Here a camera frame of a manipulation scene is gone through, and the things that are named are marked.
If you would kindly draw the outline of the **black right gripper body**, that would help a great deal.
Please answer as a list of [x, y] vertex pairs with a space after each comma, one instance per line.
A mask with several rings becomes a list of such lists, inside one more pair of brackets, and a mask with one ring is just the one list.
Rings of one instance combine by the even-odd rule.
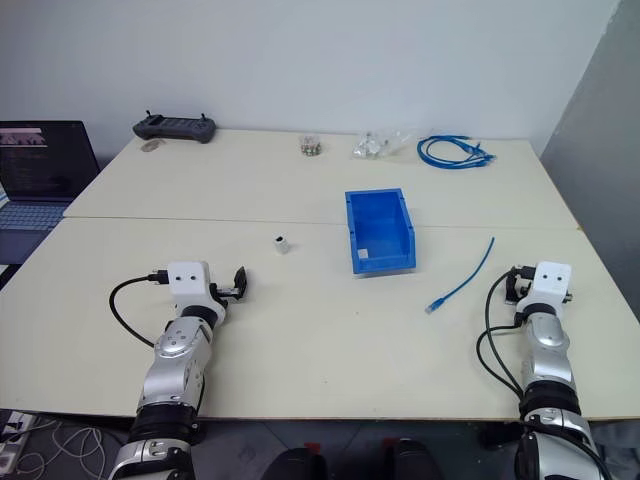
[[532, 266], [514, 266], [509, 270], [507, 277], [517, 278], [518, 301], [528, 295], [534, 276], [535, 268]]

